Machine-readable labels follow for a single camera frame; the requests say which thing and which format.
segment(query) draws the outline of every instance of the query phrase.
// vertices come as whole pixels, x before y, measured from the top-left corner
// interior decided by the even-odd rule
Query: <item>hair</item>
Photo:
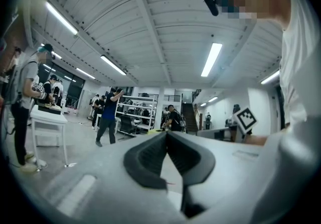
[[[57,76],[55,74],[53,74],[53,75],[50,76],[50,79],[57,80]]]

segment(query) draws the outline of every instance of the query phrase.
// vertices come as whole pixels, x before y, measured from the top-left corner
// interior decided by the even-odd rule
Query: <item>white sneaker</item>
[[[32,158],[32,157],[34,157],[34,152],[32,152],[32,151],[26,151],[26,155],[25,155],[25,160],[28,160],[28,159],[30,159],[30,158]]]
[[[20,170],[23,172],[35,172],[37,170],[37,167],[35,164],[31,164],[31,163],[25,163],[25,165],[21,165],[20,166]]]

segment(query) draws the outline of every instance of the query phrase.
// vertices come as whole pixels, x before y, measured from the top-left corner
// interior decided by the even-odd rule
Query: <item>stair railing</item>
[[[199,130],[202,130],[203,116],[202,116],[202,114],[199,113],[199,110],[197,109],[197,104],[194,104],[193,109],[194,109],[194,114],[195,114],[196,125]]]

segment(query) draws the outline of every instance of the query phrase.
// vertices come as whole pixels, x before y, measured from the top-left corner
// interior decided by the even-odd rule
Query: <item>staircase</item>
[[[193,105],[191,103],[183,103],[183,115],[186,120],[186,129],[188,132],[197,132],[197,124],[195,120]]]

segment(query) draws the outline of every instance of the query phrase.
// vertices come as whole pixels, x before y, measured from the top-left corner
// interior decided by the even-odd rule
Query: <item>black t-shirt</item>
[[[47,96],[46,96],[45,99],[39,100],[39,102],[41,102],[41,103],[50,103],[49,94],[52,93],[50,82],[47,81],[46,83],[44,83],[43,87],[44,87],[44,90],[45,90],[45,93],[47,94]]]
[[[98,105],[98,106],[100,106],[100,105],[102,106],[102,109],[99,109],[99,108],[95,107],[95,110],[97,111],[97,114],[102,114],[105,102],[99,99],[99,100],[95,101],[95,104]]]
[[[172,131],[182,131],[182,127],[180,125],[180,115],[177,111],[172,111],[169,117],[172,120]]]

